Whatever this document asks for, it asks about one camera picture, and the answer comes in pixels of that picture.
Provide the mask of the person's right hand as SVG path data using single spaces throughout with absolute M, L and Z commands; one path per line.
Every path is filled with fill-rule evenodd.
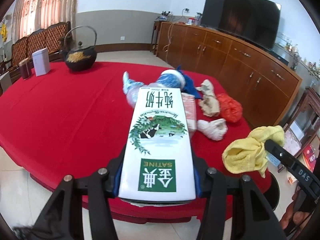
M 310 213 L 309 212 L 302 212 L 302 211 L 294 211 L 294 205 L 297 202 L 297 198 L 300 194 L 300 190 L 297 191 L 292 196 L 292 202 L 286 208 L 284 215 L 282 216 L 280 222 L 281 228 L 285 230 L 290 222 L 294 222 L 295 226 L 298 226 L 295 233 L 292 235 L 291 239 L 296 239 L 297 236 L 301 233 L 304 229 L 308 221 L 310 220 Z

